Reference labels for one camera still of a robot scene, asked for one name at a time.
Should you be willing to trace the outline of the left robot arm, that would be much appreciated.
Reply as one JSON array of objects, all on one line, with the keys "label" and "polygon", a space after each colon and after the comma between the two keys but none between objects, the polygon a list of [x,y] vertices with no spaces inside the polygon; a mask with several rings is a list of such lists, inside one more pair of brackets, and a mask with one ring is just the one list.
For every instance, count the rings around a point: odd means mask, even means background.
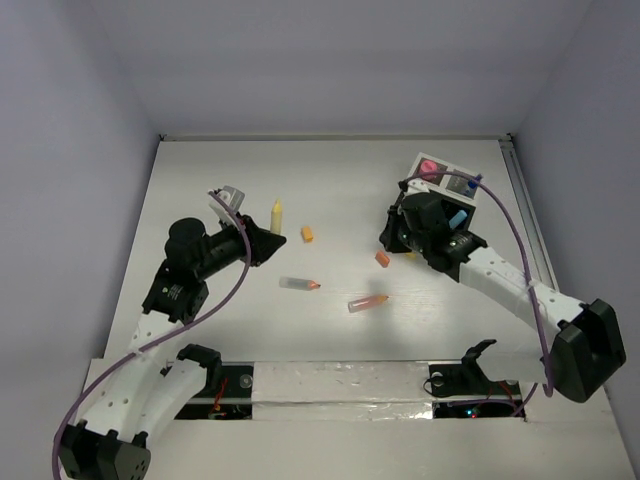
[{"label": "left robot arm", "polygon": [[55,478],[142,479],[151,447],[196,394],[223,390],[218,351],[181,340],[198,324],[209,277],[233,264],[257,267],[286,242],[236,214],[209,235],[196,218],[174,222],[166,258],[142,304],[125,357],[82,393],[97,398],[83,414],[71,407],[54,437]]}]

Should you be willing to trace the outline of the pink cap marker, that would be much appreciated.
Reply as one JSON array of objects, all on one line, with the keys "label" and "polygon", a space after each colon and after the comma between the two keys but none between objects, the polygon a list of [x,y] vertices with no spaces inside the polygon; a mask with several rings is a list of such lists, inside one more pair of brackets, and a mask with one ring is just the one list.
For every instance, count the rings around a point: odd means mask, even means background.
[{"label": "pink cap marker", "polygon": [[423,178],[432,178],[438,170],[439,165],[437,162],[431,159],[423,159],[419,165],[418,173]]}]

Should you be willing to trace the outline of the aluminium rail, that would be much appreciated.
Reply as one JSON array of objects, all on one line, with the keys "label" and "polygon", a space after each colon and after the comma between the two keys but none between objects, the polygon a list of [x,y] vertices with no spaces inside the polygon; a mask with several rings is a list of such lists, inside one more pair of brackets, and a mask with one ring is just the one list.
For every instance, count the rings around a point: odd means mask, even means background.
[{"label": "aluminium rail", "polygon": [[506,136],[498,141],[507,179],[496,195],[512,217],[518,233],[515,263],[518,270],[529,271],[525,280],[524,312],[536,334],[542,334],[550,351],[559,323],[571,321],[581,312],[579,301],[561,294],[519,165],[515,144]]}]

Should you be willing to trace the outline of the red orange marker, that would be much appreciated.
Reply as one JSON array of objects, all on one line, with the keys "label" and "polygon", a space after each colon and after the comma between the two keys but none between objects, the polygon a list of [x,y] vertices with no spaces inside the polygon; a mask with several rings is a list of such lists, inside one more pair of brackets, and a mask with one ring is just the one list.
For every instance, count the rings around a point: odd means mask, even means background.
[{"label": "red orange marker", "polygon": [[347,308],[350,313],[358,313],[381,306],[387,302],[388,299],[389,297],[387,295],[372,295],[350,301],[347,304]]}]

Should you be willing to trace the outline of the black and white organizer box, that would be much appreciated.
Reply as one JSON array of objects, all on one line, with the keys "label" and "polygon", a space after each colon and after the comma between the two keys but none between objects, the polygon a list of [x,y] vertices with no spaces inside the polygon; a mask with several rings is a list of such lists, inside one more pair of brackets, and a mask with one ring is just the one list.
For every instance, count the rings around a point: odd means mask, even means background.
[{"label": "black and white organizer box", "polygon": [[[423,178],[419,173],[419,165],[423,159],[431,159],[438,163],[439,170],[432,178]],[[465,210],[468,214],[467,220],[463,226],[455,230],[468,230],[477,208],[476,194],[473,198],[463,195],[463,190],[468,181],[472,180],[480,173],[472,172],[453,163],[439,159],[435,156],[419,153],[414,161],[408,176],[421,178],[430,183],[429,193],[437,194],[442,198],[442,206],[444,207],[446,217],[450,220],[459,210]]]}]

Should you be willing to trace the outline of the yellow marker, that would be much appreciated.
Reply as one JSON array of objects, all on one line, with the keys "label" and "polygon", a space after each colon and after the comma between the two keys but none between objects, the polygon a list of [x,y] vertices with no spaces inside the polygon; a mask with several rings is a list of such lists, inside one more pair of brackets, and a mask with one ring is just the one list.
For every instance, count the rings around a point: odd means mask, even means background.
[{"label": "yellow marker", "polygon": [[271,218],[270,218],[270,232],[280,235],[282,232],[282,204],[279,199],[277,199],[271,209]]}]

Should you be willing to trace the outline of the light blue marker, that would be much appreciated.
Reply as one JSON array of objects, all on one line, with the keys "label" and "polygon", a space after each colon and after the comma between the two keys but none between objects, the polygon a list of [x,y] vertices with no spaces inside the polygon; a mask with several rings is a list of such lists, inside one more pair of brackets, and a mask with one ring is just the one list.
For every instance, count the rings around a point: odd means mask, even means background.
[{"label": "light blue marker", "polygon": [[465,210],[459,210],[450,220],[449,227],[452,230],[457,229],[460,226],[463,226],[466,222],[468,214]]}]

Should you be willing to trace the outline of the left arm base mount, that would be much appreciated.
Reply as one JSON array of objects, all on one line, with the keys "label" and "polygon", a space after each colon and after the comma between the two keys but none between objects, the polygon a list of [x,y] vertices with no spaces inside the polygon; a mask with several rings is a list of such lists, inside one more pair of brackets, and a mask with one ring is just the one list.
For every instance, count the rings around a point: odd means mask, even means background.
[{"label": "left arm base mount", "polygon": [[219,389],[198,393],[176,414],[176,420],[250,420],[252,418],[254,365],[222,366]]}]

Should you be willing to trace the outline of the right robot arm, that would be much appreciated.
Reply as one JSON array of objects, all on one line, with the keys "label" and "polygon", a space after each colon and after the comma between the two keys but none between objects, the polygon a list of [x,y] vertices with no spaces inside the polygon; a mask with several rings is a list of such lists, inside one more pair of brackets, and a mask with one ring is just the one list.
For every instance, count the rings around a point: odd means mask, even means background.
[{"label": "right robot arm", "polygon": [[495,340],[470,347],[455,363],[430,369],[436,397],[483,395],[503,380],[543,383],[584,403],[626,362],[615,310],[601,299],[568,297],[517,269],[468,230],[449,225],[434,193],[402,194],[387,211],[379,240],[389,253],[413,252],[453,281],[484,294],[537,334],[537,353],[490,357]]}]

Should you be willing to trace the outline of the clear blue cap bottle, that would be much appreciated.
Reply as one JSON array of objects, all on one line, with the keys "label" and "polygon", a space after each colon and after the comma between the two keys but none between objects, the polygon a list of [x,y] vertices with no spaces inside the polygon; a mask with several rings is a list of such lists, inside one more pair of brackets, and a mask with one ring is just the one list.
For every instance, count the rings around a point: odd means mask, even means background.
[{"label": "clear blue cap bottle", "polygon": [[482,179],[483,175],[478,174],[472,180],[468,181],[466,187],[463,190],[463,195],[468,198],[473,198]]}]

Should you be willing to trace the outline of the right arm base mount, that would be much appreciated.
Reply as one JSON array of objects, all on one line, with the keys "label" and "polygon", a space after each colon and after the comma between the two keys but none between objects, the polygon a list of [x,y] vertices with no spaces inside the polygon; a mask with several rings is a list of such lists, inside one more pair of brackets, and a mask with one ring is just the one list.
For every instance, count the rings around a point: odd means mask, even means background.
[{"label": "right arm base mount", "polygon": [[491,381],[478,365],[481,354],[495,343],[483,340],[458,361],[429,365],[422,388],[433,400],[435,419],[525,417],[519,384]]}]

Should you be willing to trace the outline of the orange tip clear marker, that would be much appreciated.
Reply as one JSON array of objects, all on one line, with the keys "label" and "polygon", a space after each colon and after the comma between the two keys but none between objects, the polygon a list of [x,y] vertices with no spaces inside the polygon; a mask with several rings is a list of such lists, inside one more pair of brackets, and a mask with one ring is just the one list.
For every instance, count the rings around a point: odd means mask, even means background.
[{"label": "orange tip clear marker", "polygon": [[313,291],[321,287],[321,285],[313,280],[294,278],[294,277],[281,277],[279,280],[279,286],[285,289],[300,290],[300,291]]}]

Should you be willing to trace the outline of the dark orange marker cap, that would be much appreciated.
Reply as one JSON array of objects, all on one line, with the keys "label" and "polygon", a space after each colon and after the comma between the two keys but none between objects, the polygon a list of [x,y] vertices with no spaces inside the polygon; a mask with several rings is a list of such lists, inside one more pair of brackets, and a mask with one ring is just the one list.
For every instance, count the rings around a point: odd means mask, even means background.
[{"label": "dark orange marker cap", "polygon": [[383,268],[387,268],[390,264],[390,258],[381,250],[376,252],[375,259]]}]

